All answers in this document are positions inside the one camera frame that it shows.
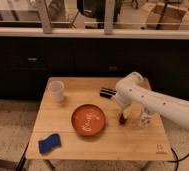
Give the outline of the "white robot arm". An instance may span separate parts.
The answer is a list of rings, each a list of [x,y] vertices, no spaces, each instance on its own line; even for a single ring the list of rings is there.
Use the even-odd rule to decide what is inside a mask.
[[[143,88],[144,78],[138,72],[132,72],[120,79],[115,86],[115,101],[121,108],[123,119],[129,117],[127,112],[133,102],[144,106],[142,114],[151,117],[153,113],[189,130],[189,101]]]

